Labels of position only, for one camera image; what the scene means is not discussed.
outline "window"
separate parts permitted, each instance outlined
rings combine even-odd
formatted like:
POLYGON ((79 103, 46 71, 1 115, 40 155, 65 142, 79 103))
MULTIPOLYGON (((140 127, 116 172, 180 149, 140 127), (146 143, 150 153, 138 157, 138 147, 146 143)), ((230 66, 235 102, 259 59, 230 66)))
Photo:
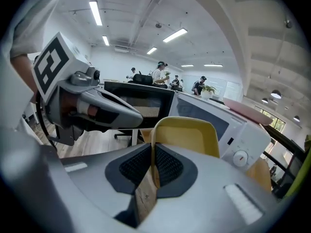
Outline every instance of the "window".
POLYGON ((278 117, 272 115, 271 113, 255 106, 255 110, 260 111, 261 113, 263 113, 264 115, 268 116, 269 118, 271 118, 273 121, 270 124, 270 126, 272 128, 275 128, 277 131, 279 131, 280 133, 282 133, 284 127, 285 127, 285 122, 283 122, 281 119, 279 119, 278 117))

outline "potted plant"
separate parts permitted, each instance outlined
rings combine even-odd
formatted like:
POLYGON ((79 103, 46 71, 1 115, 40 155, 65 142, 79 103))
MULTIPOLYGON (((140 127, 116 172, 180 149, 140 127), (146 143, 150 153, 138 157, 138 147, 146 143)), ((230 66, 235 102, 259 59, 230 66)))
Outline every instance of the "potted plant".
POLYGON ((215 94, 216 88, 209 85, 200 85, 202 87, 201 97, 203 99, 210 99, 215 94))

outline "black cap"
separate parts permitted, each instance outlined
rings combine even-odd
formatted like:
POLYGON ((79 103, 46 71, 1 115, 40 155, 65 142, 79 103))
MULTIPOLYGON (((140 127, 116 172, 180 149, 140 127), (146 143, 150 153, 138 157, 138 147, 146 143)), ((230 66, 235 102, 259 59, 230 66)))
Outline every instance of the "black cap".
POLYGON ((167 67, 167 64, 166 63, 164 63, 164 61, 159 61, 158 63, 157 63, 157 66, 159 67, 160 65, 164 65, 164 66, 166 66, 167 67))

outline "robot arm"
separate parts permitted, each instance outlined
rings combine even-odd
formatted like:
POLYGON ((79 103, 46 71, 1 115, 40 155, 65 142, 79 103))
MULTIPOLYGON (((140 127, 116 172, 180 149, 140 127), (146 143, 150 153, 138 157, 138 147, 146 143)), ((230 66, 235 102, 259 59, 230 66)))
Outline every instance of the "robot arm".
POLYGON ((142 115, 135 108, 98 87, 100 71, 90 67, 86 58, 61 33, 38 57, 33 75, 42 97, 41 103, 37 103, 44 108, 49 121, 61 128, 56 130, 58 133, 63 130, 74 132, 75 129, 105 132, 108 129, 135 128, 142 122, 142 115), (77 100, 77 108, 69 113, 62 111, 65 93, 77 100), (87 113, 90 105, 97 108, 94 116, 87 113))

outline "white ceiling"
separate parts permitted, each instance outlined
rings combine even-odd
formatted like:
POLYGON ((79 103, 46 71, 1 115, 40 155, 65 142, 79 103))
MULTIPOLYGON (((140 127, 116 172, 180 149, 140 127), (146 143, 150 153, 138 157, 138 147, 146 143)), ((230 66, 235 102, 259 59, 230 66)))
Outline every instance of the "white ceiling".
POLYGON ((76 27, 87 41, 103 45, 102 35, 109 43, 130 47, 131 52, 163 60, 185 70, 206 70, 203 64, 223 64, 223 72, 239 73, 232 49, 215 20, 195 0, 97 0, 103 26, 95 24, 90 0, 60 0, 57 11, 76 21, 76 27), (185 28, 188 33, 170 43, 163 39, 185 28))
POLYGON ((223 25, 216 23, 221 23, 221 18, 216 19, 217 14, 212 18, 201 6, 202 0, 97 0, 103 26, 96 26, 89 1, 60 0, 57 7, 58 12, 76 22, 88 43, 103 45, 101 36, 107 35, 112 46, 127 46, 142 56, 156 47, 152 58, 183 70, 180 65, 193 64, 193 70, 203 70, 203 64, 213 62, 223 64, 223 72, 242 76, 237 53, 232 50, 236 49, 227 40, 240 31, 244 51, 249 52, 247 69, 251 70, 247 97, 261 101, 278 89, 283 95, 279 108, 272 103, 268 106, 279 111, 287 106, 284 116, 292 119, 299 115, 302 125, 311 125, 310 49, 294 17, 279 0, 223 2, 224 11, 234 12, 231 18, 234 15, 239 21, 239 28, 226 34, 221 30, 223 25), (285 27, 285 18, 293 22, 291 29, 285 27), (167 44, 162 41, 181 28, 188 33, 167 44))

